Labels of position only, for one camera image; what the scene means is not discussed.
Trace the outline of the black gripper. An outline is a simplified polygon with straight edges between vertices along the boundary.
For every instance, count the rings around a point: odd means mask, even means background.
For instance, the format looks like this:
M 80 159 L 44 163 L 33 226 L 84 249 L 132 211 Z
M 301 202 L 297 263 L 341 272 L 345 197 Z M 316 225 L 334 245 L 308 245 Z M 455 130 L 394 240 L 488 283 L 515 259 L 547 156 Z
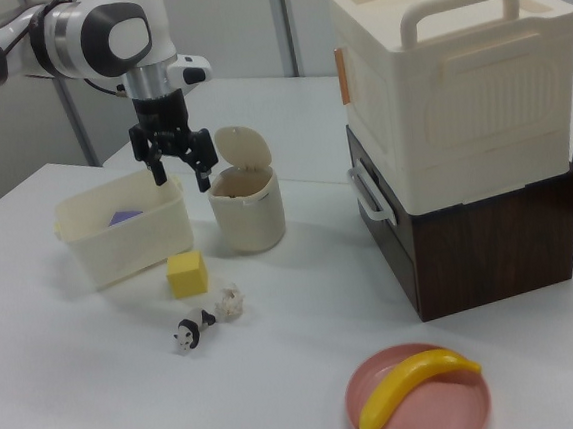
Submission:
M 146 165 L 158 187 L 167 181 L 161 155 L 175 156 L 194 170 L 199 191 L 210 187 L 212 168 L 218 163 L 212 137 L 206 128 L 191 131 L 182 91 L 155 99 L 133 99 L 138 122 L 129 129 L 134 157 Z

